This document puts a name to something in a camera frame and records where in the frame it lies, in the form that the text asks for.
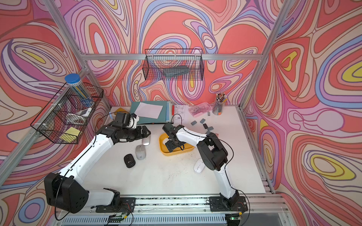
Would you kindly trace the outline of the silver slim mouse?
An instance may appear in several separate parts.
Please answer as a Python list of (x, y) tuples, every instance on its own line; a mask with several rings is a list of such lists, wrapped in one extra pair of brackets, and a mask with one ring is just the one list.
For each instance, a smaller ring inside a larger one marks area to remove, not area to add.
[(151, 135), (142, 139), (142, 145), (148, 146), (150, 144)]

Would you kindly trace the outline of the grey mouse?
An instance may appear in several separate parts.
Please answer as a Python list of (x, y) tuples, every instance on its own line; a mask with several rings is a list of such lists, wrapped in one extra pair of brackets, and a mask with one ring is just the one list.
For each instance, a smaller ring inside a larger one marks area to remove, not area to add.
[(146, 158), (146, 148), (144, 145), (138, 145), (135, 149), (135, 155), (138, 160), (144, 160)]

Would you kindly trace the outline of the yellow storage box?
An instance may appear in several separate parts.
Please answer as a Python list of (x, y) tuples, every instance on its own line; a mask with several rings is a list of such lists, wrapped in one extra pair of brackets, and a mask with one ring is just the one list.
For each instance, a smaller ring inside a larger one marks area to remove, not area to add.
[(163, 133), (160, 137), (159, 137), (159, 147), (160, 147), (160, 151), (163, 155), (169, 157), (169, 156), (173, 156), (173, 155), (178, 155), (178, 154), (183, 154), (183, 153), (188, 153), (194, 150), (194, 146), (190, 145), (190, 144), (185, 144), (183, 146), (183, 148), (176, 148), (174, 149), (172, 152), (170, 152), (166, 146), (166, 141), (168, 140), (169, 136), (166, 133)]

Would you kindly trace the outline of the black mouse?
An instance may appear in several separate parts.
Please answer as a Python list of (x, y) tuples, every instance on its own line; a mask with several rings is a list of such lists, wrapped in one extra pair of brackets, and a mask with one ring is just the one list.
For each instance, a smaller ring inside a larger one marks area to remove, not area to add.
[(123, 160), (124, 160), (126, 167), (129, 169), (134, 167), (136, 164), (136, 161), (131, 153), (125, 155)]

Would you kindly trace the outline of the white mouse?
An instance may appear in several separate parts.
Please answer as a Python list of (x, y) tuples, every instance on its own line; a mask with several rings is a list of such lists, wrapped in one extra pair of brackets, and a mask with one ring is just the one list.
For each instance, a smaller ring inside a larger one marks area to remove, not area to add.
[(195, 165), (194, 165), (194, 171), (196, 173), (201, 173), (205, 169), (206, 165), (204, 164), (203, 160), (199, 158)]

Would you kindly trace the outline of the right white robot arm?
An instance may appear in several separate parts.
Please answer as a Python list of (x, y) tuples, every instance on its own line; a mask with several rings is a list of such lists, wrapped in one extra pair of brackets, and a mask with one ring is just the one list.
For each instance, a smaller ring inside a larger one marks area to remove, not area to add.
[(174, 126), (167, 122), (163, 131), (168, 136), (166, 147), (169, 151), (184, 148), (190, 144), (198, 149), (203, 164), (214, 172), (219, 185), (219, 196), (207, 198), (206, 204), (212, 212), (236, 211), (240, 215), (250, 211), (250, 202), (246, 194), (233, 187), (233, 182), (228, 169), (228, 152), (224, 147), (225, 141), (219, 139), (216, 134), (200, 134), (187, 129), (183, 125)]

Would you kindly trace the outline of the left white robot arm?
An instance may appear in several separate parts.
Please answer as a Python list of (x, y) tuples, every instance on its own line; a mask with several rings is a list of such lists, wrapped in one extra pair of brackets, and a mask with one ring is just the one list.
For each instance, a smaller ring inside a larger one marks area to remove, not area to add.
[(117, 112), (116, 118), (102, 126), (92, 141), (66, 167), (49, 173), (44, 179), (47, 204), (67, 213), (78, 213), (85, 207), (106, 207), (116, 211), (123, 203), (120, 193), (111, 188), (84, 188), (84, 179), (97, 161), (115, 144), (148, 138), (151, 131), (138, 125), (136, 114)]

